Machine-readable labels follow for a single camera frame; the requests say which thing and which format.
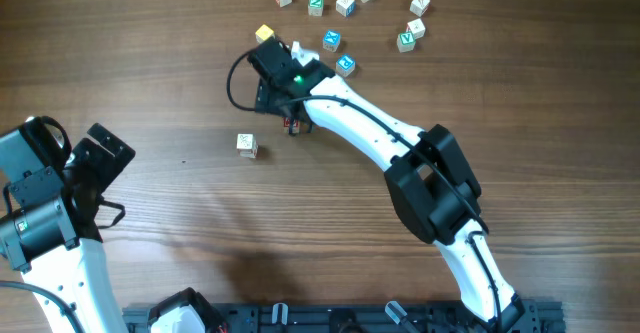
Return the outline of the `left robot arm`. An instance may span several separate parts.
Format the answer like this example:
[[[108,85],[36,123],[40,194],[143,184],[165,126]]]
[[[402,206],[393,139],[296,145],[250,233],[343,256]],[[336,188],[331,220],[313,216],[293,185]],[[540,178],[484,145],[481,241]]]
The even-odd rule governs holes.
[[[100,124],[77,145],[53,118],[1,137],[1,255],[20,273],[54,332],[123,332],[95,217],[134,150]]]

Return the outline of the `small white block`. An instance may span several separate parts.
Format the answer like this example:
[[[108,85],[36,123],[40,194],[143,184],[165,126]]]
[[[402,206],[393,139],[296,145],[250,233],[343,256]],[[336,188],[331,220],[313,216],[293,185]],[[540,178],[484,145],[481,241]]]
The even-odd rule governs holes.
[[[254,150],[257,148],[257,141],[253,134],[241,133],[237,135],[236,148],[238,150]]]

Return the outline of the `red Q block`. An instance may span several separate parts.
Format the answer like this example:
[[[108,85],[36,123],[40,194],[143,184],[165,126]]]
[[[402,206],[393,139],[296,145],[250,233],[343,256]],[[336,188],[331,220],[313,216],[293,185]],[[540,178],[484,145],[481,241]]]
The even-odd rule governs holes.
[[[293,118],[284,118],[283,129],[286,134],[295,136],[300,132],[300,122]]]

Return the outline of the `blue C block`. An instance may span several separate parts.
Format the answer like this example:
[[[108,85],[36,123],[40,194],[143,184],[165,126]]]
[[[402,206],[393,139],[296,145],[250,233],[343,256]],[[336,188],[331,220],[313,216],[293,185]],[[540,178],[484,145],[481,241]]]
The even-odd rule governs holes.
[[[336,72],[342,77],[348,77],[354,72],[356,68],[356,61],[348,54],[342,55],[336,61]]]

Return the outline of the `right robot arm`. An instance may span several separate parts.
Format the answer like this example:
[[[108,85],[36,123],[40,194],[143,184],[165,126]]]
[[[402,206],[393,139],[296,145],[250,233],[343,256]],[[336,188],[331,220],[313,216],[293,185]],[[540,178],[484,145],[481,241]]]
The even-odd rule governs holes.
[[[419,240],[437,246],[461,302],[486,330],[507,332],[524,313],[487,244],[481,187],[453,134],[406,124],[357,94],[313,51],[269,38],[246,59],[260,77],[254,111],[325,128],[384,174],[395,213]]]

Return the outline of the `green V block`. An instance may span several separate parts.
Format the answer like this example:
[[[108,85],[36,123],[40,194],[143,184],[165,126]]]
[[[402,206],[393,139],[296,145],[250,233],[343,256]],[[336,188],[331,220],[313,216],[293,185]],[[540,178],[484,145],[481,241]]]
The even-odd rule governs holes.
[[[413,51],[416,45],[416,39],[412,32],[406,31],[397,36],[397,47],[400,53]]]

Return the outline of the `blue X block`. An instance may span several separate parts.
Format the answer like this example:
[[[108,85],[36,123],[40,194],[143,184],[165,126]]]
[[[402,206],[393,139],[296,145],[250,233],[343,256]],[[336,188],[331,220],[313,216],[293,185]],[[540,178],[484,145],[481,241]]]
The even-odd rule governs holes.
[[[336,52],[341,42],[341,34],[328,30],[323,37],[323,48],[330,52]]]

